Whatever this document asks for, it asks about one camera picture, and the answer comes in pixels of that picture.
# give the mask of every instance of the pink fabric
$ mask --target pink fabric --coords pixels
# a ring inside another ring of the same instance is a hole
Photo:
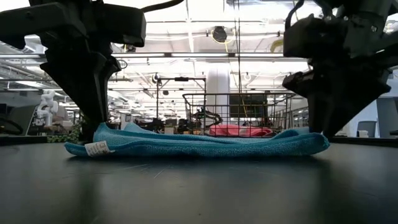
[[[233,124],[217,124],[210,126],[209,134],[212,136],[265,136],[272,131],[269,128],[255,128],[250,126],[238,126]]]

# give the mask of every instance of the microfiber cloth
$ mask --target microfiber cloth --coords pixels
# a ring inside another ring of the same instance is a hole
[[[112,153],[107,156],[305,156],[322,152],[329,147],[326,137],[309,133],[308,129],[286,130],[272,139],[214,138],[209,136],[157,134],[129,123],[121,130],[100,124],[94,141],[106,141]],[[88,154],[84,146],[67,142],[66,150],[76,156]]]

